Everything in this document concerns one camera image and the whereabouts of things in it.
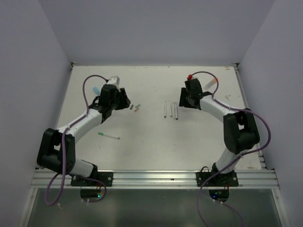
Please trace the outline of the blue pen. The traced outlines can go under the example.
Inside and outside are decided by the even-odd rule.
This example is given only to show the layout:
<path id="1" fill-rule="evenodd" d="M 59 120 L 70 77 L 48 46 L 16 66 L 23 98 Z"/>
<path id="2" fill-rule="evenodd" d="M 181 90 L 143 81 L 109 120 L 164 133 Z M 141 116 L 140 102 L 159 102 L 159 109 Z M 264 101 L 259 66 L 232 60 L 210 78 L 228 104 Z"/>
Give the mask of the blue pen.
<path id="1" fill-rule="evenodd" d="M 174 103 L 174 114 L 175 114 L 175 120 L 178 120 L 178 104 Z"/>

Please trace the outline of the green capped pen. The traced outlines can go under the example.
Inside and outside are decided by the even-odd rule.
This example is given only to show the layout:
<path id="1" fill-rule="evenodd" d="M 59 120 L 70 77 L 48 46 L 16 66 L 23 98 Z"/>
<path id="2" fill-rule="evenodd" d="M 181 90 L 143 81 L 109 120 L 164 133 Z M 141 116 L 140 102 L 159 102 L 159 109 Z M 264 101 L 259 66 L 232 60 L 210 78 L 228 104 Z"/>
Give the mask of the green capped pen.
<path id="1" fill-rule="evenodd" d="M 172 118 L 173 117 L 173 108 L 172 108 L 172 103 L 169 101 L 169 115 Z"/>

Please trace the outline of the grey capped pen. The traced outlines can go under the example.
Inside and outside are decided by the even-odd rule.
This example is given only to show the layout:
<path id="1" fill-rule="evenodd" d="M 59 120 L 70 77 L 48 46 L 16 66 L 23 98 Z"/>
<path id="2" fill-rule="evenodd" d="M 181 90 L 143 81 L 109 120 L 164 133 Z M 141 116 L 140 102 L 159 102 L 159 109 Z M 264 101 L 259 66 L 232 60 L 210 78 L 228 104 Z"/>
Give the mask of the grey capped pen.
<path id="1" fill-rule="evenodd" d="M 165 101 L 164 102 L 164 108 L 163 108 L 163 117 L 164 118 L 167 118 L 167 102 Z"/>

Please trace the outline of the light blue highlighter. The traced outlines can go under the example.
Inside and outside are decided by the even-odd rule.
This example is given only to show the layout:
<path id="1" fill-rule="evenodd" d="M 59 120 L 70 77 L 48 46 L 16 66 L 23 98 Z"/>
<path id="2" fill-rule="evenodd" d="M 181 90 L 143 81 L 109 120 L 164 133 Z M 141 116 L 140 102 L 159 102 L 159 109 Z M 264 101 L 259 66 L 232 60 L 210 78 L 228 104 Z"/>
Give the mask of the light blue highlighter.
<path id="1" fill-rule="evenodd" d="M 98 95 L 99 94 L 99 89 L 97 87 L 93 88 L 93 91 Z"/>

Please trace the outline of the orange highlighter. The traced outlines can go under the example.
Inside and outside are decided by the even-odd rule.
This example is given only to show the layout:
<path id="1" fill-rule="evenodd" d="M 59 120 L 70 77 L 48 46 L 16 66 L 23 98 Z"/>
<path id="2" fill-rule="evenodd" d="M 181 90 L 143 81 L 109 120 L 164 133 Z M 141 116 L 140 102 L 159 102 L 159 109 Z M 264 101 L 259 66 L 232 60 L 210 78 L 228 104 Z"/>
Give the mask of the orange highlighter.
<path id="1" fill-rule="evenodd" d="M 209 88 L 211 88 L 213 85 L 217 84 L 217 79 L 212 79 L 210 82 L 208 82 L 205 86 L 204 89 L 208 90 Z"/>

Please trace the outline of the teal pen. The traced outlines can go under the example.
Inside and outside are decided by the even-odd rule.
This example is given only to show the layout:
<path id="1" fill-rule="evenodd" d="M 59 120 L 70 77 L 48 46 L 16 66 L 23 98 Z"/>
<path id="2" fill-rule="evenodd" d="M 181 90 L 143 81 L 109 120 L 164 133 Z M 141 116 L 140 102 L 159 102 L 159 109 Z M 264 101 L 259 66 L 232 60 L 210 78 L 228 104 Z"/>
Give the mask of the teal pen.
<path id="1" fill-rule="evenodd" d="M 103 133 L 103 132 L 98 132 L 98 135 L 103 136 L 103 137 L 112 138 L 112 139 L 115 139 L 115 140 L 120 140 L 121 139 L 120 137 L 112 136 L 112 135 L 109 135 L 109 134 L 106 134 L 106 133 Z"/>

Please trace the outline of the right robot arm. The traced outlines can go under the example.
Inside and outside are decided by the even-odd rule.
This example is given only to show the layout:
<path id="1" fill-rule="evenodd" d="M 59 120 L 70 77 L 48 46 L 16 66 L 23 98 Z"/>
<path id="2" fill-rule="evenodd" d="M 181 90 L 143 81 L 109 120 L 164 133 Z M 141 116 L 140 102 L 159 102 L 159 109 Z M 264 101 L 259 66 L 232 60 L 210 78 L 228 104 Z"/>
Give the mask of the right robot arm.
<path id="1" fill-rule="evenodd" d="M 198 79 L 187 79 L 181 89 L 180 107 L 204 111 L 223 123 L 225 149 L 213 164 L 210 182 L 223 185 L 234 173 L 234 168 L 245 151 L 260 141 L 253 114 L 249 109 L 232 110 L 218 104 L 211 92 L 204 92 Z"/>

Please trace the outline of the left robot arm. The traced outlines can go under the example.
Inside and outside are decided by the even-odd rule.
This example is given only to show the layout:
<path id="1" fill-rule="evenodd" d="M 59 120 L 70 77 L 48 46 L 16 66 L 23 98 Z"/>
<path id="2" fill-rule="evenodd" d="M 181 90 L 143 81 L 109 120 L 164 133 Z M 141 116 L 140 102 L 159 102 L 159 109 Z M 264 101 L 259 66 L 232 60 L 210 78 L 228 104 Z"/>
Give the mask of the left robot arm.
<path id="1" fill-rule="evenodd" d="M 85 184 L 92 186 L 98 181 L 97 166 L 76 158 L 76 143 L 90 130 L 109 118 L 114 110 L 130 106 L 124 88 L 104 85 L 101 94 L 88 106 L 88 110 L 72 123 L 59 129 L 44 131 L 37 164 L 58 174 L 77 175 Z"/>

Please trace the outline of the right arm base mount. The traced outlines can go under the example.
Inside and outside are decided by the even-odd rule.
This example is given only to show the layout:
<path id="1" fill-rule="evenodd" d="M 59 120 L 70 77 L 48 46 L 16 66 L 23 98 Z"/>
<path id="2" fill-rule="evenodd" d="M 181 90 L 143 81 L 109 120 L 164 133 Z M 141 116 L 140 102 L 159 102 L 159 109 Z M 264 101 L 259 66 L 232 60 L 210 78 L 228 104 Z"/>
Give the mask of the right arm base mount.
<path id="1" fill-rule="evenodd" d="M 196 184 L 201 187 L 202 184 L 212 175 L 216 173 L 217 169 L 213 165 L 212 170 L 204 166 L 200 171 L 196 172 Z M 219 202 L 226 202 L 229 198 L 229 189 L 231 187 L 238 187 L 238 177 L 234 170 L 227 174 L 218 174 L 205 183 L 205 187 L 219 187 L 221 189 L 209 189 L 209 195 L 212 199 Z"/>

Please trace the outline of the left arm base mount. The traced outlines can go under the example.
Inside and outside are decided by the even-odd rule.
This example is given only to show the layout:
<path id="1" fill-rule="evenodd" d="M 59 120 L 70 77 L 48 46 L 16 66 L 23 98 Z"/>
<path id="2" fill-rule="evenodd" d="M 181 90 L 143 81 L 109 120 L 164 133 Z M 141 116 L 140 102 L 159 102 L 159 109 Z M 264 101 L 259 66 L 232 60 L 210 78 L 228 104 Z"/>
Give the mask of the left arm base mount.
<path id="1" fill-rule="evenodd" d="M 80 187 L 80 197 L 87 203 L 99 202 L 113 184 L 113 172 L 96 172 L 94 176 L 74 176 L 71 186 Z"/>

